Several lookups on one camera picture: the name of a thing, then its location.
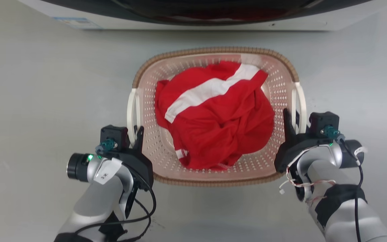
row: gray floor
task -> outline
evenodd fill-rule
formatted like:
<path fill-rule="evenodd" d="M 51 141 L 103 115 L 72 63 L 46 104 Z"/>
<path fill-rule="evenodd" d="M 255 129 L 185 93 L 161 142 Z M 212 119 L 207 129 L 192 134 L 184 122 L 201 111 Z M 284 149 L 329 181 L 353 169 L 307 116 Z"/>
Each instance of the gray floor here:
<path fill-rule="evenodd" d="M 387 224 L 387 9 L 340 32 L 85 32 L 0 0 L 0 242 L 53 240 L 87 187 L 68 180 L 67 159 L 92 152 L 101 127 L 125 125 L 142 63 L 228 45 L 286 55 L 308 111 L 340 115 L 347 138 L 370 149 L 363 188 Z M 281 181 L 219 189 L 156 183 L 158 209 L 144 241 L 323 241 L 295 195 L 278 193 Z"/>

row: plastic laundry basket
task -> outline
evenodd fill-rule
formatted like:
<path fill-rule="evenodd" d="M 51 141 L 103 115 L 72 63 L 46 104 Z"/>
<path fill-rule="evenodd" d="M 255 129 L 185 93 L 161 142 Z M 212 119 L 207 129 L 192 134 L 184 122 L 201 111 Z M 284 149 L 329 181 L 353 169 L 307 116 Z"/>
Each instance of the plastic laundry basket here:
<path fill-rule="evenodd" d="M 228 170 L 187 169 L 177 159 L 168 130 L 156 123 L 155 88 L 158 81 L 171 80 L 190 67 L 205 67 L 220 61 L 255 65 L 269 74 L 262 90 L 275 111 L 273 134 L 265 147 L 243 155 Z M 307 124 L 304 93 L 294 67 L 278 52 L 260 48 L 215 47 L 164 53 L 148 60 L 135 76 L 127 110 L 129 139 L 131 143 L 135 140 L 134 124 L 144 126 L 143 154 L 152 161 L 155 179 L 166 184 L 222 187 L 273 181 L 281 177 L 273 162 L 285 140 L 283 110 L 288 108 L 292 113 L 295 128 L 297 94 L 300 107 L 298 132 L 304 133 Z"/>

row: basket handle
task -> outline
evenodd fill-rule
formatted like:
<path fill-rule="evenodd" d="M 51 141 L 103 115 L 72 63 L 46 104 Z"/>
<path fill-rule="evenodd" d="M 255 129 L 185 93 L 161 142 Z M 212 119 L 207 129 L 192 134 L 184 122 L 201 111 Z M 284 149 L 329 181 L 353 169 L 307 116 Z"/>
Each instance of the basket handle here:
<path fill-rule="evenodd" d="M 131 147 L 134 147 L 135 139 L 136 139 L 136 132 L 134 130 L 134 124 L 133 124 L 133 118 L 134 118 L 134 104 L 136 107 L 136 114 L 137 114 L 137 129 L 141 126 L 141 111 L 140 111 L 140 97 L 137 94 L 137 89 L 133 88 L 131 92 L 129 93 L 128 98 L 128 107 L 126 110 L 126 127 L 128 128 L 128 137 L 129 142 L 131 143 Z"/>
<path fill-rule="evenodd" d="M 292 89 L 292 126 L 296 130 L 296 113 L 297 113 L 297 96 L 300 103 L 300 118 L 298 133 L 305 133 L 307 128 L 307 105 L 305 103 L 304 91 L 299 82 L 295 82 L 295 87 Z"/>

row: black cable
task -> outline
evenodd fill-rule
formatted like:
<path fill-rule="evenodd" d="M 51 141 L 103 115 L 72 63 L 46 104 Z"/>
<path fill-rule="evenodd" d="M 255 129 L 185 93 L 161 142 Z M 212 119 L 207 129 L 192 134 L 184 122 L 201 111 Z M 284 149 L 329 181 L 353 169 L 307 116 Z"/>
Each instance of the black cable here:
<path fill-rule="evenodd" d="M 364 181 L 364 173 L 362 172 L 361 166 L 359 166 L 359 174 L 361 176 L 358 184 L 358 188 L 356 189 L 355 194 L 355 227 L 356 227 L 356 237 L 358 238 L 358 242 L 361 242 L 361 233 L 359 232 L 359 216 L 358 216 L 358 194 L 359 190 L 361 190 L 362 181 Z"/>
<path fill-rule="evenodd" d="M 125 167 L 127 167 L 132 174 L 134 174 L 135 178 L 140 179 L 146 185 L 147 189 L 150 192 L 150 195 L 152 196 L 152 201 L 153 201 L 152 211 L 150 213 L 147 213 L 146 216 L 139 217 L 139 218 L 136 218 L 136 219 L 123 220 L 123 221 L 118 221 L 118 222 L 107 222 L 107 223 L 91 224 L 91 225 L 85 226 L 85 227 L 83 227 L 81 229 L 78 229 L 76 232 L 74 232 L 73 236 L 76 236 L 79 233 L 81 233 L 82 231 L 90 229 L 90 228 L 93 228 L 93 227 L 100 227 L 100 226 L 107 226 L 107 225 L 118 225 L 118 224 L 129 224 L 129 223 L 134 223 L 134 222 L 142 221 L 144 219 L 150 219 L 152 217 L 153 213 L 155 213 L 155 210 L 156 210 L 156 197 L 155 197 L 155 193 L 153 192 L 152 188 L 149 186 L 149 184 L 144 180 L 144 178 L 142 176 L 140 176 L 134 169 L 132 169 L 132 167 L 130 167 L 129 165 L 127 165 L 125 163 L 122 163 L 122 164 Z"/>
<path fill-rule="evenodd" d="M 137 199 L 134 199 L 135 202 L 140 205 L 140 207 L 144 210 L 144 212 L 146 212 L 146 214 L 149 216 L 149 211 L 147 211 L 146 207 L 144 207 L 143 204 L 141 204 L 141 202 L 139 202 Z M 149 228 L 150 224 L 152 223 L 152 218 L 149 216 L 149 222 L 147 223 L 147 226 L 146 228 L 144 229 L 144 231 L 137 237 L 133 237 L 133 238 L 129 238 L 129 239 L 124 239 L 124 240 L 118 240 L 116 242 L 134 242 L 134 241 L 137 241 L 139 240 L 141 237 L 144 236 L 144 234 L 146 234 L 147 232 L 147 229 Z"/>
<path fill-rule="evenodd" d="M 352 158 L 359 160 L 355 156 L 355 154 L 353 154 L 350 151 L 349 147 L 347 147 L 347 144 L 344 142 L 344 140 L 340 139 L 340 141 L 343 144 L 344 148 L 349 153 L 349 155 L 352 156 Z M 359 191 L 361 190 L 362 182 L 364 181 L 364 172 L 362 171 L 361 165 L 359 165 L 358 167 L 359 167 L 359 176 L 360 176 L 360 178 L 359 178 L 358 187 L 356 188 L 356 193 L 355 193 L 355 227 L 356 227 L 356 238 L 357 238 L 358 242 L 361 242 L 361 233 L 359 231 L 358 196 L 359 196 Z"/>

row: red and white garment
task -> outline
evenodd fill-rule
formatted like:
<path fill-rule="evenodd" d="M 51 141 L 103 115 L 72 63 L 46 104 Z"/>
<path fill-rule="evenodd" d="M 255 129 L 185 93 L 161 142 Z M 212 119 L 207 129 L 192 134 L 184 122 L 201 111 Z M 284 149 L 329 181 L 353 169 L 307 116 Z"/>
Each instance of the red and white garment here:
<path fill-rule="evenodd" d="M 267 76 L 256 66 L 221 62 L 158 82 L 157 123 L 171 133 L 185 167 L 227 169 L 267 144 L 274 125 L 261 90 Z"/>

